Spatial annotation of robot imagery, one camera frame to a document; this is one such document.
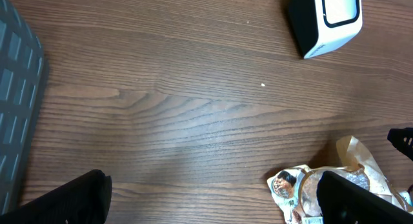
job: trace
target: wood grain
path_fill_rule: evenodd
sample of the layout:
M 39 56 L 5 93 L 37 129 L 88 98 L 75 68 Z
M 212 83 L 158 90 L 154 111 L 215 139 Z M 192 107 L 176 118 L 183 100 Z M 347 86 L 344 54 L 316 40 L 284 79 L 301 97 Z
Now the wood grain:
M 287 0 L 11 1 L 52 68 L 23 203 L 98 168 L 109 223 L 283 223 L 265 178 L 339 166 L 346 135 L 413 183 L 386 141 L 413 126 L 410 0 L 363 0 L 360 34 L 309 60 Z

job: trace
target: crumpled paper bag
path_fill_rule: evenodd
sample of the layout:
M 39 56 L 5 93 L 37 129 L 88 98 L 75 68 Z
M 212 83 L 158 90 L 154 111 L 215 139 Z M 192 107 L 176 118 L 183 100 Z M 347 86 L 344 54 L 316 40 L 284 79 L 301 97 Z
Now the crumpled paper bag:
M 267 180 L 272 197 L 283 211 L 286 223 L 323 223 L 317 200 L 317 185 L 326 170 L 335 172 L 413 214 L 413 207 L 392 188 L 373 155 L 358 139 L 343 137 L 337 141 L 336 146 L 343 167 L 311 169 L 307 165 L 300 165 L 282 170 Z

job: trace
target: snack wrapper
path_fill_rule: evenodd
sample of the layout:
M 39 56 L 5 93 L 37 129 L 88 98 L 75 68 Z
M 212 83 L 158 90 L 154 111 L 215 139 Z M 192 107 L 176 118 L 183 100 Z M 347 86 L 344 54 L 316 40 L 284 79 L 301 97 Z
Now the snack wrapper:
M 307 165 L 300 165 L 284 169 L 267 180 L 271 195 L 283 211 L 286 223 L 323 223 L 317 200 L 317 185 L 326 170 L 413 214 L 410 201 L 392 188 L 366 146 L 352 136 L 340 139 L 336 146 L 343 167 L 311 169 Z

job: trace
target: gray grid panel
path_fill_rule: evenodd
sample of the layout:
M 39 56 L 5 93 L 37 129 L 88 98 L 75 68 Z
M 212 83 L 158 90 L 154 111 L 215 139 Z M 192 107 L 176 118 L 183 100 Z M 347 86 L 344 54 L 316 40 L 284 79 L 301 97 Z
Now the gray grid panel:
M 5 70 L 13 73 L 10 86 L 0 84 L 0 97 L 10 87 L 7 100 L 0 100 L 1 215 L 8 211 L 13 193 L 25 135 L 32 117 L 33 106 L 30 104 L 37 94 L 38 71 L 43 67 L 44 53 L 37 36 L 9 0 L 0 0 L 0 21 L 5 24 L 4 28 L 0 23 L 0 81 Z

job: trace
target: printed image on wrapper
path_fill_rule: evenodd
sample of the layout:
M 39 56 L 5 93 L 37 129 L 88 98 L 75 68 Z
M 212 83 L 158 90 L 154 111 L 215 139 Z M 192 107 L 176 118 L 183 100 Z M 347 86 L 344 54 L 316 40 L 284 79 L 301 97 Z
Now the printed image on wrapper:
M 286 169 L 279 172 L 267 183 L 271 189 L 271 195 L 284 213 L 284 219 L 288 224 L 301 223 L 303 210 L 299 204 L 299 185 L 304 177 L 300 168 Z

